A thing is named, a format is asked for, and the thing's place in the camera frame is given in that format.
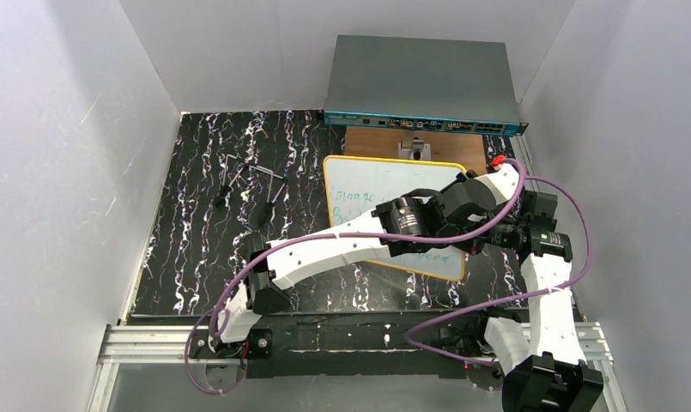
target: purple cable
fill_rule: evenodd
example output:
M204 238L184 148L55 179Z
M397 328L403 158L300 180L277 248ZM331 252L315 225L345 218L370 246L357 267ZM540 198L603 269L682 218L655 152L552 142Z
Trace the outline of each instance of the purple cable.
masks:
M566 282L563 282L557 286L558 288L561 288L561 289L569 288L573 284L575 284L575 282L578 282L580 279L582 279L583 276L585 276L585 274L588 273L588 270L591 268L592 247L593 247L593 238L592 238L591 230L588 228L588 223L587 223L587 221L585 221L585 215L583 214L583 210L578 205L578 202L569 193L567 193L567 191L565 189L560 187L560 185L556 184L552 180L545 179L545 178L528 176L526 179L546 183L548 185L551 185L552 187L554 187L558 191L561 191L562 194L565 195L565 197L567 197L570 200L570 202L573 203L575 210L578 211L578 215L580 216L580 220L583 222L583 229L585 230L585 239L586 239L585 265L583 266L583 269L580 271L580 273L578 273L577 276L575 276L573 279L570 279ZM463 309L458 309L454 312L450 312L450 313L447 313L446 315L442 315L442 316L439 316L437 318L429 319L426 322L423 322L422 324L418 324L418 325L414 326L413 328L409 329L408 331L406 331L404 336L406 338L406 342L410 343L411 345L414 345L417 348L428 350L430 352L434 352L435 354L441 354L444 356L448 356L450 358L457 359L459 361L464 361L467 363L476 363L476 364L484 365L487 367L497 366L497 365L499 365L499 362L488 361L488 360L479 360L476 358L467 358L464 356L459 356L458 354L453 354L451 352L446 352L445 350L441 350L439 348L434 348L433 346L428 346L422 342L416 342L413 339L411 339L411 336L413 334L415 334L416 332L418 332L419 330L424 330L427 327L434 326L436 324L440 324L441 322L445 322L445 321L447 321L451 318L455 318L457 316L463 316L469 312L478 311L478 310L481 310L481 309L484 309L484 308L490 307L490 306L497 306L497 305L502 305L505 303L514 302L515 300L534 298L536 296L542 296L542 295L548 294L548 293L549 293L548 289L541 289L541 290L536 290L533 292L528 292L528 293L524 293L524 294L515 294L514 296L509 296L506 298L501 298L501 299L497 299L497 300L490 300L488 302L483 302L483 303L479 303L476 305L467 306Z
M477 228L476 230L473 230L471 232L461 234L458 236L452 236L449 238L423 238L423 237L419 237L419 236L407 236L407 235L403 235L403 234L394 234L394 233L340 233L339 237L340 238L378 238L378 239L403 240L403 241L422 243L422 244L439 245L439 244L444 244L444 243L463 242L465 240L469 240L469 239L472 239L476 236L479 236L480 234L485 233L489 229L491 229L492 227L496 226L497 223L499 223L502 219L504 219L504 217L512 210L512 207L514 207L514 204L517 202L517 199L519 198L519 194L522 192L522 188L524 187L524 179L525 179L525 176L527 175L527 171L524 168L524 165L522 164L522 162L514 160L514 159L504 159L503 162L511 164L517 168L519 179L517 181L517 184L515 184L516 187L515 187L514 194L507 201L507 203L505 204L505 207L502 208L502 210L500 210L500 212L494 218L492 218L490 221L488 221L486 224L484 224L484 226L481 226L481 227ZM184 358L185 358L186 372L188 373L188 376L191 379L191 382L193 382L193 384L199 390L206 392L206 393L209 393L209 394L212 394L212 395L218 395L220 393L226 393L226 392L232 390L233 388L235 388L239 384L239 382L237 382L236 384L234 384L232 386L229 386L228 388L226 388L223 391L212 391L212 390L203 388L198 382L195 381L195 379L193 378L193 374L191 373L191 368L190 368L189 362L188 362L188 352L189 352L189 348L191 347L191 339L193 339L193 335L196 332L198 326L201 325L201 323L203 322L203 320L207 316L211 315L211 319L209 321L209 334L212 337L221 336L221 333L223 333L223 331L227 327L229 313L226 312L226 317L224 318L224 322L221 324L220 329L218 328L219 313L221 313L221 311L224 310L224 306L226 305L226 301L227 301L228 297L231 295L231 293L233 292L233 289L237 285L239 285L239 283L242 281L242 279L244 279L244 276L247 273L249 273L249 271L252 270L254 268L254 266L256 266L259 262L262 262L263 260L265 260L270 254L274 253L275 251L280 251L281 249L284 249L284 248L291 246L291 245L296 245L298 243L307 242L310 240L320 240L320 239L337 239L337 236L335 234L332 234L332 233L327 233L327 234L312 234L312 235L304 236L304 237L297 238L297 239L291 239L291 240L288 240L288 241L286 241L280 245L274 246L271 249L266 250L265 252L263 252L259 256L255 257L254 259L251 260L251 262L249 262L244 267L244 269L240 270L239 273L236 274L236 276L231 280L230 283L228 283L228 285L226 286L224 291L221 293L221 296L219 297L219 300L216 302L214 307L212 309L210 309L209 311L207 311L205 314L201 315L201 317L196 321L193 328L191 328L191 333L186 338ZM519 298L519 295L517 295L517 296L512 296L512 300L508 300L508 301L513 301L513 300L517 300L517 299L523 299L523 298ZM506 302L500 301L500 300L495 300L493 302L486 302L486 303L491 304L491 305L499 305L501 303L506 303ZM409 343L411 343L415 346L418 346L419 348L424 348L426 350L431 350L431 351L437 352L437 353L444 352L444 351L439 352L439 349L432 348L428 345L424 345L424 344L419 343L419 342L414 342L408 338L409 333L415 333L418 330L423 329L423 327L426 327L426 326L421 327L424 324L419 324L415 328L406 332L407 341L409 341Z

